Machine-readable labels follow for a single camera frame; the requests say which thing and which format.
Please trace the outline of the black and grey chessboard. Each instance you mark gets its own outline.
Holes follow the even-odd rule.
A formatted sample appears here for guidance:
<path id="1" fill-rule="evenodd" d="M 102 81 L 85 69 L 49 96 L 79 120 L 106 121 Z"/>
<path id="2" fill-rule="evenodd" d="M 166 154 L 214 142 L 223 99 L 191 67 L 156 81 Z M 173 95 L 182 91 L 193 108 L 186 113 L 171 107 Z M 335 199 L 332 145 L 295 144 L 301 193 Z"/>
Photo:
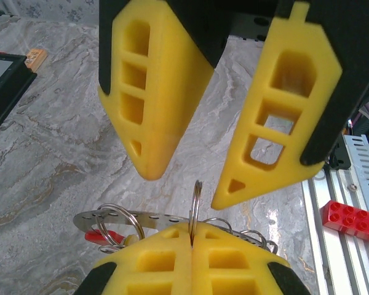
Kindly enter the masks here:
<path id="1" fill-rule="evenodd" d="M 37 77 L 26 56 L 0 52 L 0 126 Z"/>

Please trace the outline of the aluminium mounting rail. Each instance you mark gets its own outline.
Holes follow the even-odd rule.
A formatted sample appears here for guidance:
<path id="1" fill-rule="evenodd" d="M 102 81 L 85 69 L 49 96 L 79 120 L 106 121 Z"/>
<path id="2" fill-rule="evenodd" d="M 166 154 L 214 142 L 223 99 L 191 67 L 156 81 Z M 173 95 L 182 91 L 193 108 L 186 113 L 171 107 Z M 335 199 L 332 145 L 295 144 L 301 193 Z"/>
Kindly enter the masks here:
<path id="1" fill-rule="evenodd" d="M 319 294 L 369 295 L 369 242 L 327 229 L 320 210 L 334 200 L 368 211 L 352 163 L 322 170 L 302 188 Z"/>

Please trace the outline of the small orange wooden block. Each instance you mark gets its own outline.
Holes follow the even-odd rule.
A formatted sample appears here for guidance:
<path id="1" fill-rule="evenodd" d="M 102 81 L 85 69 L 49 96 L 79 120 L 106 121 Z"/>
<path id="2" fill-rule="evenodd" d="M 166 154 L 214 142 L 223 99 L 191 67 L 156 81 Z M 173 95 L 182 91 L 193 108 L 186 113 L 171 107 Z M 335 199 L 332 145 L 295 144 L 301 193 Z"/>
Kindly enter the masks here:
<path id="1" fill-rule="evenodd" d="M 31 49 L 26 55 L 25 65 L 36 72 L 46 58 L 47 51 L 45 49 Z"/>

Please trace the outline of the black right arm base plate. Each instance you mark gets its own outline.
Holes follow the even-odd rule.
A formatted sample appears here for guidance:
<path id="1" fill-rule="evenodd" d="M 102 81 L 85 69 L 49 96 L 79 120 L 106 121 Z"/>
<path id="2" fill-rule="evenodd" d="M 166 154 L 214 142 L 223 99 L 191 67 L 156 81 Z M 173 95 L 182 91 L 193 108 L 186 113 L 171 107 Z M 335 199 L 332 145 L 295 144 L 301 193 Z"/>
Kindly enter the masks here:
<path id="1" fill-rule="evenodd" d="M 336 143 L 324 167 L 330 170 L 347 170 L 351 167 L 345 143 Z"/>

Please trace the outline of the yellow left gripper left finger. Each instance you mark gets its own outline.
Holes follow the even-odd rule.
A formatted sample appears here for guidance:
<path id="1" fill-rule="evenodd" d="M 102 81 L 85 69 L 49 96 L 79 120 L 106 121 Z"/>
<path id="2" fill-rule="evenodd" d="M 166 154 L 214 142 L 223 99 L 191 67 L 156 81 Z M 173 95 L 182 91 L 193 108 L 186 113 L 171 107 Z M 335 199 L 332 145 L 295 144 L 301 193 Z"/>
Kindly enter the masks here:
<path id="1" fill-rule="evenodd" d="M 188 225 L 178 223 L 98 261 L 75 295 L 191 295 Z"/>

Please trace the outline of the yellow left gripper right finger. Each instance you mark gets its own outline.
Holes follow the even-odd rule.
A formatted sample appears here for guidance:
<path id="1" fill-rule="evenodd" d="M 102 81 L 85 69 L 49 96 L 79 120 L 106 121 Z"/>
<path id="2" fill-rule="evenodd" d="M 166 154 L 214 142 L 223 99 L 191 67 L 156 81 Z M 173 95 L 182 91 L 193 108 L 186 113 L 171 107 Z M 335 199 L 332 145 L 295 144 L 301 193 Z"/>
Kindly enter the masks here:
<path id="1" fill-rule="evenodd" d="M 282 257 L 199 223 L 192 247 L 191 295 L 310 295 Z"/>

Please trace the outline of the perforated metal key band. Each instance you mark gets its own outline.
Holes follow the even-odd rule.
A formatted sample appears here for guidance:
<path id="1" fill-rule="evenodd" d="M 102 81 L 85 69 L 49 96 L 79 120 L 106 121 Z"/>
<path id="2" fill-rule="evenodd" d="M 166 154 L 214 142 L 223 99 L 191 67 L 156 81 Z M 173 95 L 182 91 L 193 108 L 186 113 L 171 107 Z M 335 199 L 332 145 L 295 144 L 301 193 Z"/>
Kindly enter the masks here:
<path id="1" fill-rule="evenodd" d="M 170 214 L 160 214 L 147 211 L 129 211 L 125 208 L 113 204 L 104 204 L 96 210 L 85 211 L 77 214 L 73 218 L 73 224 L 83 233 L 88 230 L 99 230 L 102 236 L 109 241 L 109 245 L 99 245 L 103 253 L 113 253 L 123 247 L 123 241 L 117 243 L 109 234 L 108 224 L 118 224 L 132 226 L 135 229 L 138 239 L 145 238 L 145 229 L 164 230 L 171 225 L 188 222 L 189 219 Z M 276 243 L 266 240 L 266 238 L 256 230 L 233 230 L 230 223 L 223 218 L 208 218 L 204 220 L 237 238 L 245 240 L 264 250 L 277 253 Z"/>

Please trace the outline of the red toy building brick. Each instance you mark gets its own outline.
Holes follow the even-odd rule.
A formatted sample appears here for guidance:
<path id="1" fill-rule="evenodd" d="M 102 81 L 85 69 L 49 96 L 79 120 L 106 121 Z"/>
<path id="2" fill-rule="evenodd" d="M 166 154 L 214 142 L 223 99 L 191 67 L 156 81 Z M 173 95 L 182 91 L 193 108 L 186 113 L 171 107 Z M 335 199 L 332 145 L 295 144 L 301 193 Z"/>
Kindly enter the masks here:
<path id="1" fill-rule="evenodd" d="M 330 200 L 321 209 L 322 225 L 369 242 L 369 211 Z"/>

